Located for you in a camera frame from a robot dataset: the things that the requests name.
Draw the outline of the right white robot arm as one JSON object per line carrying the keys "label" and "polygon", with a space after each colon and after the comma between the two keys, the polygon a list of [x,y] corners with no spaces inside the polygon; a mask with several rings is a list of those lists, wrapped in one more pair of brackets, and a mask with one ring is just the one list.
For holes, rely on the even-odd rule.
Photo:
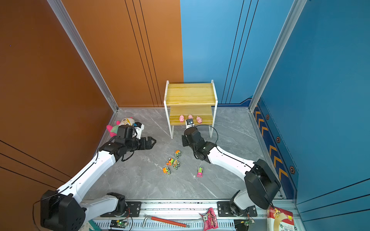
{"label": "right white robot arm", "polygon": [[246,160],[231,154],[217,144],[205,141],[197,127],[182,135],[183,146],[189,146],[196,159],[220,166],[244,180],[246,189],[237,191],[229,201],[231,213],[243,216],[250,207],[267,210],[281,188],[270,166],[262,159]]}

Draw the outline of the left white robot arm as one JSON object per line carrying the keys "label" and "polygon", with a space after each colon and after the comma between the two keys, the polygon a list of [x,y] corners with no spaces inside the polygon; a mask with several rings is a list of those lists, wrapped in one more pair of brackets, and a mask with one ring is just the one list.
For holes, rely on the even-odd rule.
{"label": "left white robot arm", "polygon": [[52,231],[77,231],[86,222],[111,213],[128,213],[125,196],[119,193],[94,199],[84,197],[95,182],[118,161],[125,162],[127,153],[150,150],[156,144],[152,137],[142,137],[144,125],[122,125],[117,135],[98,148],[92,160],[57,190],[46,191],[40,199],[40,225]]}

